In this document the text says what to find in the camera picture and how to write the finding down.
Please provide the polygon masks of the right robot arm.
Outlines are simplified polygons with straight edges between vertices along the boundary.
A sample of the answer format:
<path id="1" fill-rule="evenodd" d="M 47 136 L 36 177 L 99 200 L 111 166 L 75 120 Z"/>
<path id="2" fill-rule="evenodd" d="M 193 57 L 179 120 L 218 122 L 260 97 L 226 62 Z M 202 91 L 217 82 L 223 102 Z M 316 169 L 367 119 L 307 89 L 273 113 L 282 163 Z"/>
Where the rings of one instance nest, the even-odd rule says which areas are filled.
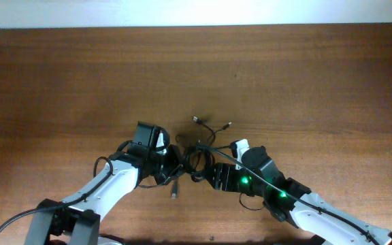
<path id="1" fill-rule="evenodd" d="M 324 244 L 392 244 L 392 231 L 371 225 L 328 204 L 319 194 L 278 170 L 262 146 L 232 157 L 209 147 L 240 166 L 220 170 L 214 178 L 224 191 L 263 198 L 263 205 L 280 222 L 309 231 Z"/>

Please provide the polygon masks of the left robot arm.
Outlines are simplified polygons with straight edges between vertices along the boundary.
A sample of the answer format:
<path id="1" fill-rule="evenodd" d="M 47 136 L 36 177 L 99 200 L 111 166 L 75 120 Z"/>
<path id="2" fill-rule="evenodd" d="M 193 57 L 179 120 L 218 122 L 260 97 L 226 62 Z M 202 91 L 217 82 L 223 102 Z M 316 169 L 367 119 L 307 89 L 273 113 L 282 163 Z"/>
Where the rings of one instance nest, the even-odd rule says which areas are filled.
<path id="1" fill-rule="evenodd" d="M 162 127 L 137 124 L 132 140 L 123 142 L 105 159 L 101 171 L 78 192 L 62 201 L 43 200 L 27 233 L 26 244 L 57 244 L 51 236 L 66 233 L 70 244 L 121 244 L 120 238 L 102 236 L 99 226 L 125 195 L 154 177 L 157 186 L 169 184 L 182 173 L 182 154 Z"/>

